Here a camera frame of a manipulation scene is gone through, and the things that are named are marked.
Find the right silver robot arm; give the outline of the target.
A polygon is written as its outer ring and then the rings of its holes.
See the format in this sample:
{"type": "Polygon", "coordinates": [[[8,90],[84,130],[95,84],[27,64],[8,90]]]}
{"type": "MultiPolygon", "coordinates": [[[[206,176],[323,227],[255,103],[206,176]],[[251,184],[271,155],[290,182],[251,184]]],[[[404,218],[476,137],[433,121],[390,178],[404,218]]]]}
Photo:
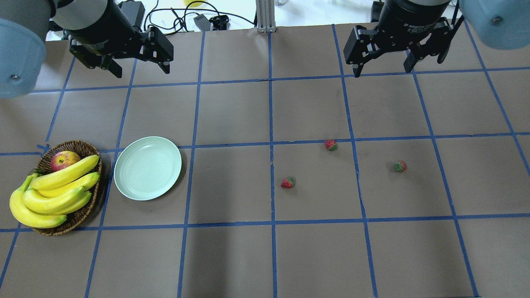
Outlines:
{"type": "Polygon", "coordinates": [[[464,21],[488,47],[513,50],[529,45],[528,0],[459,0],[452,19],[443,17],[448,0],[385,0],[372,5],[376,27],[356,25],[343,55],[359,77],[367,62],[385,53],[409,50],[403,63],[412,72],[428,56],[441,64],[464,21]]]}

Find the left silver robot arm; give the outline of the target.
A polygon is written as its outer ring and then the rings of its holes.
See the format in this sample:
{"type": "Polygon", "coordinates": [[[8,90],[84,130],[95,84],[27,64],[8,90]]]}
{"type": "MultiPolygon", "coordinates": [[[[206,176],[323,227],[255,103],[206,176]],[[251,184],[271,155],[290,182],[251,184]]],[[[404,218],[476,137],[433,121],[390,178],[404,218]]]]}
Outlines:
{"type": "Polygon", "coordinates": [[[2,0],[0,93],[9,99],[34,90],[54,22],[71,37],[69,51],[85,67],[122,77],[117,59],[156,63],[170,73],[173,45],[158,28],[140,29],[142,2],[113,0],[2,0]]]}

